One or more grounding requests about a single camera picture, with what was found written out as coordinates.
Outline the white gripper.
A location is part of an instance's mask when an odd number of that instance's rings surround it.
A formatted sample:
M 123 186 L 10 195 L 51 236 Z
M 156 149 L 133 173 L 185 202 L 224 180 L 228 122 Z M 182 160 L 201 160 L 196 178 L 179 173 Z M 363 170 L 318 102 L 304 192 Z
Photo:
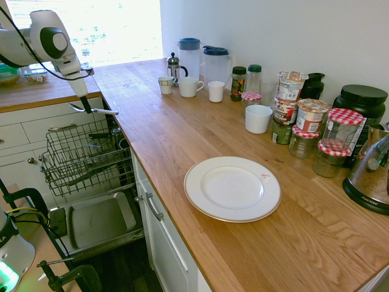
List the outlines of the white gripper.
M 91 106 L 86 95 L 88 94 L 87 86 L 81 74 L 81 64 L 76 54 L 62 56 L 60 59 L 52 61 L 55 70 L 59 72 L 70 84 L 74 93 L 84 106 L 86 113 L 92 113 Z

